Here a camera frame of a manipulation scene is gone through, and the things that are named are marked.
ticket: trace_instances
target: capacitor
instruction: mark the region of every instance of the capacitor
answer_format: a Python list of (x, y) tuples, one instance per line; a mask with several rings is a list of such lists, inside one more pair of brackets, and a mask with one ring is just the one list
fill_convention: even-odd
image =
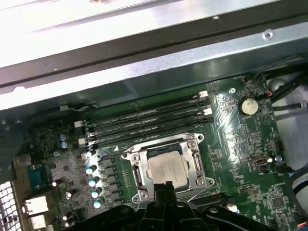
[(94, 206), (94, 208), (100, 208), (100, 207), (102, 206), (102, 204), (103, 204), (103, 200), (102, 200), (102, 198), (99, 198), (99, 199), (97, 199), (97, 200), (93, 203), (93, 206)]
[(55, 180), (55, 181), (52, 183), (52, 186), (53, 186), (53, 187), (57, 187), (59, 184), (62, 184), (62, 183), (63, 183), (63, 180), (60, 178), (60, 179)]
[(94, 189), (94, 191), (91, 193), (92, 198), (98, 198), (102, 191), (103, 189), (101, 187)]
[(68, 220), (72, 215), (73, 215), (72, 211), (69, 211), (62, 217), (62, 219)]
[(65, 227), (70, 227), (71, 225), (73, 225), (75, 222), (75, 219), (73, 217), (70, 217), (65, 223), (64, 226)]
[(278, 162), (278, 163), (282, 162), (283, 159), (282, 159), (281, 155), (275, 156), (275, 161)]
[(96, 151), (90, 151), (90, 152), (87, 152), (86, 155), (88, 158), (90, 158), (91, 156), (95, 155), (96, 154)]
[(53, 156), (60, 156), (60, 153), (58, 151), (54, 151)]
[(65, 134), (61, 134), (60, 136), (59, 136), (59, 140), (60, 141), (65, 141), (67, 139), (67, 136), (65, 135)]
[(96, 165), (92, 165), (92, 166), (90, 166), (90, 167), (88, 167), (88, 168), (86, 169), (86, 173), (87, 173), (88, 175), (91, 175), (96, 169), (97, 169), (97, 166), (96, 166)]
[(244, 97), (239, 101), (238, 108), (241, 114), (253, 116), (259, 110), (259, 104), (253, 98)]
[(90, 187), (94, 187), (94, 186), (97, 184), (97, 182), (98, 182), (99, 180), (100, 180), (99, 177), (94, 177), (93, 179), (90, 179), (90, 180), (89, 180), (88, 185), (89, 185)]
[(74, 194), (77, 193), (77, 189), (70, 189), (65, 192), (67, 199), (70, 199)]
[(67, 142), (65, 142), (65, 141), (61, 142), (60, 147), (63, 148), (63, 149), (67, 148), (68, 147)]

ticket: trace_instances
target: screw hole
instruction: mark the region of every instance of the screw hole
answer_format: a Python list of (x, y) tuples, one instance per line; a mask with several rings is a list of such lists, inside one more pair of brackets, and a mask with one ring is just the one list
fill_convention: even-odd
[(263, 33), (263, 37), (265, 39), (270, 39), (273, 37), (273, 32), (271, 30), (266, 30), (264, 33)]

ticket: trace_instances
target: screw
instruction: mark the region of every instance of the screw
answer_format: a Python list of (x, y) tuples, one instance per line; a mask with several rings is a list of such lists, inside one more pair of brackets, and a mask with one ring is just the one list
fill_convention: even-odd
[(188, 145), (189, 148), (195, 148), (196, 147), (196, 143), (194, 141), (189, 141), (187, 145)]
[(129, 213), (129, 209), (128, 209), (128, 208), (123, 208), (123, 209), (121, 210), (121, 213)]
[(140, 193), (140, 196), (141, 196), (142, 198), (144, 198), (144, 199), (147, 199), (149, 195), (148, 195), (147, 192), (141, 192), (141, 193)]
[(185, 207), (185, 204), (184, 204), (184, 203), (182, 203), (182, 202), (178, 202), (178, 203), (177, 203), (177, 207), (179, 207), (179, 208), (183, 208), (183, 207)]
[(272, 30), (266, 30), (264, 33), (263, 33), (263, 38), (264, 39), (271, 39), (273, 37), (273, 32)]
[(235, 88), (230, 88), (230, 90), (229, 90), (229, 93), (230, 94), (234, 94), (236, 92), (236, 89)]
[(197, 179), (197, 184), (203, 185), (203, 184), (205, 184), (205, 180), (203, 178), (199, 178), (199, 179)]
[(211, 213), (218, 213), (218, 210), (216, 208), (210, 208), (209, 211)]
[(138, 156), (138, 155), (133, 155), (133, 156), (131, 157), (131, 159), (132, 159), (133, 161), (138, 161), (138, 160), (139, 160), (139, 156)]
[(275, 156), (275, 161), (276, 162), (281, 162), (283, 159), (280, 155)]

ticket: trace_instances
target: chip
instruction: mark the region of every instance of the chip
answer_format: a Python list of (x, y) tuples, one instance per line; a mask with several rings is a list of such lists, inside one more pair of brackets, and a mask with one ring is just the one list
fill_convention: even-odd
[(69, 166), (68, 165), (63, 166), (63, 171), (69, 171)]
[(279, 208), (283, 206), (283, 199), (282, 198), (274, 198), (272, 199), (272, 204), (274, 208)]
[(160, 154), (148, 160), (148, 176), (154, 184), (162, 184), (172, 181), (174, 188), (187, 184), (188, 166), (183, 165), (183, 159), (178, 151)]

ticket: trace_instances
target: electrolytic capacitor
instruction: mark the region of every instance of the electrolytic capacitor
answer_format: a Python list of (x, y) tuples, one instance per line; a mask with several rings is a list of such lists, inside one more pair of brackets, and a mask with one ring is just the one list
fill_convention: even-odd
[(63, 220), (68, 220), (72, 215), (73, 215), (73, 212), (72, 212), (72, 211), (69, 211), (69, 212), (67, 212), (67, 213), (62, 217), (62, 219), (63, 219)]
[(94, 189), (91, 193), (92, 198), (98, 198), (102, 191), (103, 189), (101, 187), (97, 187), (96, 189)]
[(65, 141), (61, 142), (60, 147), (63, 148), (63, 149), (67, 148), (68, 147), (67, 142), (65, 142)]
[(97, 169), (97, 166), (96, 166), (96, 165), (92, 165), (92, 166), (90, 166), (90, 167), (88, 167), (88, 168), (86, 169), (86, 173), (87, 173), (88, 175), (91, 175), (96, 169)]
[(103, 204), (103, 199), (102, 198), (99, 198), (97, 199), (94, 203), (93, 203), (93, 206), (94, 208), (100, 208)]
[(59, 140), (60, 141), (65, 141), (67, 139), (67, 136), (65, 135), (65, 134), (61, 134), (60, 136), (59, 136)]
[(62, 184), (63, 183), (63, 180), (60, 178), (60, 179), (57, 179), (55, 180), (52, 185), (53, 187), (57, 187), (59, 184)]
[(73, 225), (75, 223), (75, 219), (73, 217), (70, 217), (66, 223), (64, 223), (65, 227), (70, 227), (71, 225)]
[(65, 195), (67, 199), (70, 199), (76, 193), (77, 193), (77, 189), (70, 189), (66, 191)]
[(87, 152), (86, 155), (88, 158), (90, 158), (91, 156), (95, 155), (96, 154), (96, 151), (90, 151), (90, 152)]
[(100, 180), (99, 177), (94, 177), (93, 179), (90, 179), (90, 180), (89, 180), (88, 185), (89, 185), (90, 187), (94, 187), (94, 186), (97, 184), (97, 182), (98, 182), (99, 180)]
[(278, 163), (282, 162), (283, 161), (282, 156), (281, 155), (275, 156), (275, 161), (278, 162)]

